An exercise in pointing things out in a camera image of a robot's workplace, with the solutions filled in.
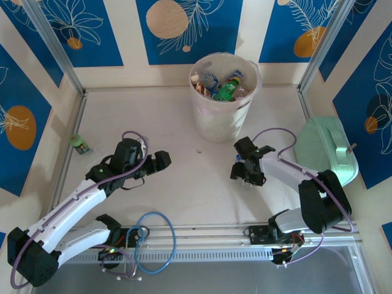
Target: white floor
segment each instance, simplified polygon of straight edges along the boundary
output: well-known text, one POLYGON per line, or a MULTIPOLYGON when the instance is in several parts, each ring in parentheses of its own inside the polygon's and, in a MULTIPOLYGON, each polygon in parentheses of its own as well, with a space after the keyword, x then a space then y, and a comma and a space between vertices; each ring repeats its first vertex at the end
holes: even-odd
MULTIPOLYGON (((114 217, 122 225, 133 225, 149 211, 166 214, 176 225, 264 222, 283 209, 299 207, 298 195, 274 178, 267 178, 263 187, 249 190, 230 179, 235 141, 215 144, 199 136, 188 93, 188 87, 175 87, 88 94, 79 134, 94 152, 82 156, 73 152, 62 199, 78 186, 93 165, 114 153, 121 134, 127 130, 148 137, 151 154, 168 151, 172 164, 146 177, 142 187, 129 192, 118 189, 79 225, 101 214, 114 217)), ((263 88, 252 102, 238 138, 252 138, 269 127, 286 127, 298 133, 304 123, 296 88, 263 88)), ((273 131, 260 137, 257 145, 279 150, 291 142, 289 135, 273 131)), ((286 156, 294 159, 292 151, 286 156)), ((139 183, 132 179, 127 182, 127 187, 139 183)), ((164 223, 152 218, 146 224, 164 223)))

